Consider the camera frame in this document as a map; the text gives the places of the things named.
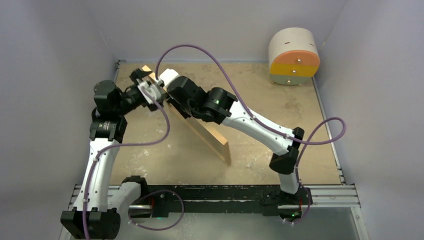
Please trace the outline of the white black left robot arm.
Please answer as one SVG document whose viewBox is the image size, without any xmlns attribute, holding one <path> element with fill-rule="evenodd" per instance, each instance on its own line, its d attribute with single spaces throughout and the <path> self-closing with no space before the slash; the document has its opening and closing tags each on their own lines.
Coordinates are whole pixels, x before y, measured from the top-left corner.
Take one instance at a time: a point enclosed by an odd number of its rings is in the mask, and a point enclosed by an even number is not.
<svg viewBox="0 0 424 240">
<path fill-rule="evenodd" d="M 62 212 L 60 222 L 77 240 L 117 240 L 128 225 L 132 202 L 138 205 L 149 199 L 143 177 L 123 180 L 115 193 L 109 193 L 109 183 L 115 159 L 123 146 L 127 128 L 125 115 L 137 107 L 154 111 L 163 102 L 161 90 L 151 81 L 152 71 L 134 70 L 132 84 L 121 90 L 114 81 L 103 80 L 94 88 L 95 109 L 89 128 L 90 151 L 81 188 L 69 210 Z"/>
</svg>

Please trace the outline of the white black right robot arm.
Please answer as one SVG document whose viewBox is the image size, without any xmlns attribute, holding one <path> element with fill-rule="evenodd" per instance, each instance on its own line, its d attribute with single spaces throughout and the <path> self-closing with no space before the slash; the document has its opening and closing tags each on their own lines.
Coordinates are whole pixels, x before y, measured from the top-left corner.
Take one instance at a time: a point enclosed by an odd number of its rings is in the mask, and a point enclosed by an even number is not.
<svg viewBox="0 0 424 240">
<path fill-rule="evenodd" d="M 236 95 L 220 87 L 204 91 L 186 76 L 162 73 L 159 79 L 169 95 L 168 102 L 184 118 L 193 117 L 205 123 L 215 123 L 238 130 L 259 141 L 272 151 L 269 167 L 278 173 L 280 196 L 288 204 L 300 198 L 299 174 L 296 166 L 299 140 L 304 136 L 300 127 L 283 127 L 244 106 Z"/>
</svg>

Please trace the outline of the light wooden picture frame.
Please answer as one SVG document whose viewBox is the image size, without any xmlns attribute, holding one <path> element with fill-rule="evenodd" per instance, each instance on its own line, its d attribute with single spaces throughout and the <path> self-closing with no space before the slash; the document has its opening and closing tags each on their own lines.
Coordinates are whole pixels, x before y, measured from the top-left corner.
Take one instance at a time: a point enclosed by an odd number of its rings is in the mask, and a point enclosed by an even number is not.
<svg viewBox="0 0 424 240">
<path fill-rule="evenodd" d="M 150 81 L 157 83 L 155 73 L 150 76 Z M 183 121 L 222 161 L 227 165 L 232 163 L 229 141 L 214 127 L 203 125 L 196 118 L 183 118 L 182 115 L 166 101 L 167 108 Z"/>
</svg>

